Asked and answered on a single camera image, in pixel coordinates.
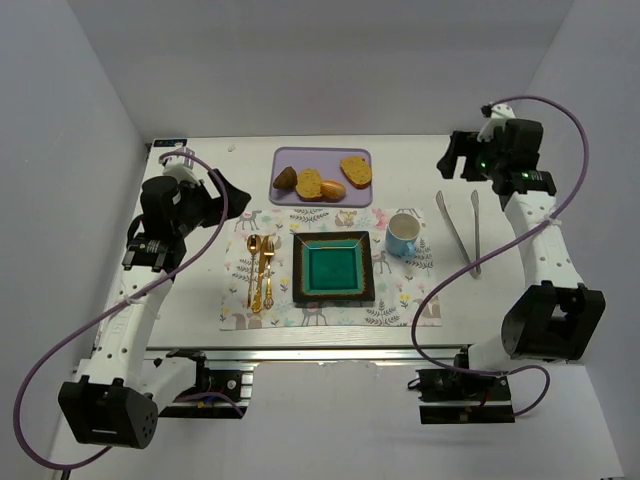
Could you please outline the glossy orange bread bun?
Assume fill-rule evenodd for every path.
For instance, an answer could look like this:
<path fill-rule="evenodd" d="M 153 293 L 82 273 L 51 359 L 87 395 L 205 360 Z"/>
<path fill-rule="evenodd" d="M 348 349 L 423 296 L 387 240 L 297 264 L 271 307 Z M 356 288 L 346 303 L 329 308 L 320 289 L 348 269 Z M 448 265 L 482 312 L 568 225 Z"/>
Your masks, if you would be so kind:
<path fill-rule="evenodd" d="M 323 181 L 320 190 L 322 195 L 331 201 L 340 201 L 346 196 L 346 187 L 336 181 Z"/>

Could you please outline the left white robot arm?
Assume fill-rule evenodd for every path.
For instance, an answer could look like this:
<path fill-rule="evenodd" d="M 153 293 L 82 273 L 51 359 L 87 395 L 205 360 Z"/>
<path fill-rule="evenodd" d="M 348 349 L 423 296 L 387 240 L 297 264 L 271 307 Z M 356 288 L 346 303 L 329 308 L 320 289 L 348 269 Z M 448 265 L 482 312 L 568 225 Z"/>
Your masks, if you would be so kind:
<path fill-rule="evenodd" d="M 196 228 L 242 215 L 251 197 L 222 179 L 219 197 L 190 173 L 153 177 L 142 184 L 142 213 L 127 234 L 119 307 L 109 315 L 96 351 L 80 379 L 62 385 L 58 402 L 81 444 L 144 449 L 163 410 L 183 394 L 203 393 L 211 382 L 204 353 L 174 350 L 143 367 L 160 307 L 184 266 L 186 237 Z"/>

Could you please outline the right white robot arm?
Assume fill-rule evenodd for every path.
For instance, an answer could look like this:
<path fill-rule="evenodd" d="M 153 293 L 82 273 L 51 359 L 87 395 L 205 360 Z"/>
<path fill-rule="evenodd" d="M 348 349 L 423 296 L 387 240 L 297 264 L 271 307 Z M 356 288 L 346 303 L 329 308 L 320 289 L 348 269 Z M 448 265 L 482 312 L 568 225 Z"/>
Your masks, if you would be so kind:
<path fill-rule="evenodd" d="M 605 310 L 603 293 L 588 288 L 578 274 L 554 217 L 555 183 L 537 168 L 542 138 L 542 125 L 529 120 L 509 120 L 486 138 L 455 131 L 437 164 L 450 179 L 463 158 L 464 179 L 491 181 L 520 241 L 525 291 L 498 334 L 468 347 L 470 370 L 506 371 L 525 359 L 578 360 Z"/>

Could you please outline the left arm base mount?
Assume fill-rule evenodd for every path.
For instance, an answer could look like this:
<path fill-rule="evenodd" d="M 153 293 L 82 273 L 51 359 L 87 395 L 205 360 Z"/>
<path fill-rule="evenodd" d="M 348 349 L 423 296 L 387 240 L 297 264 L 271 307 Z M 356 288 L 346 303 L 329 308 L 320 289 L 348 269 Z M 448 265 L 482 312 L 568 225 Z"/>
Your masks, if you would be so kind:
<path fill-rule="evenodd" d="M 180 392 L 176 399 L 159 412 L 160 418 L 173 419 L 240 419 L 251 398 L 255 366 L 234 360 L 217 360 L 212 353 L 201 352 L 206 360 L 195 360 L 189 350 L 172 360 L 189 360 L 199 369 L 193 386 Z"/>

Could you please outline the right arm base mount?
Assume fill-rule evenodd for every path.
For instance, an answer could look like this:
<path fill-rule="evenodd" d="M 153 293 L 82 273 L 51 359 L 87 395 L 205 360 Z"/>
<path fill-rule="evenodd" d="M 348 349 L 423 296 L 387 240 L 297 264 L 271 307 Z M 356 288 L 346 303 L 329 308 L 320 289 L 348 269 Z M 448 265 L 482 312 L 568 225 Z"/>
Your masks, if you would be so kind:
<path fill-rule="evenodd" d="M 480 376 L 447 369 L 420 369 L 407 383 L 419 393 L 422 425 L 515 422 L 506 376 Z"/>

